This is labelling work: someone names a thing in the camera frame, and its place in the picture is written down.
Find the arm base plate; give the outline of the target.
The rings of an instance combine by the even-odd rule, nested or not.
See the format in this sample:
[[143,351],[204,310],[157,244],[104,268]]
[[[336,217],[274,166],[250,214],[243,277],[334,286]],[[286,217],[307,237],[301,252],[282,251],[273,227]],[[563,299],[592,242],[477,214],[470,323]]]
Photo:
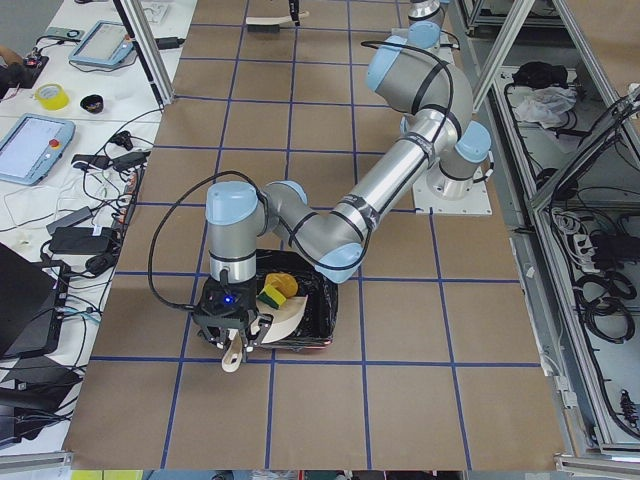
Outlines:
[[438,167],[422,174],[413,184],[414,208],[419,214],[445,216],[490,216],[493,214],[480,168],[463,181],[446,177]]

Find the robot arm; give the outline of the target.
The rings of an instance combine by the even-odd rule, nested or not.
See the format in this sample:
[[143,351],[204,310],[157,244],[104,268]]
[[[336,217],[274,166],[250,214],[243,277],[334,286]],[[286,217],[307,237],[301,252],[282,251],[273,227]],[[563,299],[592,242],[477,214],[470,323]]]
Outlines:
[[225,171],[207,180],[210,274],[192,318],[201,337],[226,351],[262,345],[272,318],[260,308],[258,239],[274,233],[317,273],[340,284],[361,265],[384,216],[424,174],[436,192],[469,186],[491,146],[472,118],[466,76],[434,53],[447,5],[415,1],[405,35],[375,45],[366,83],[403,115],[400,136],[326,214],[310,208],[301,185],[289,180],[255,186]]

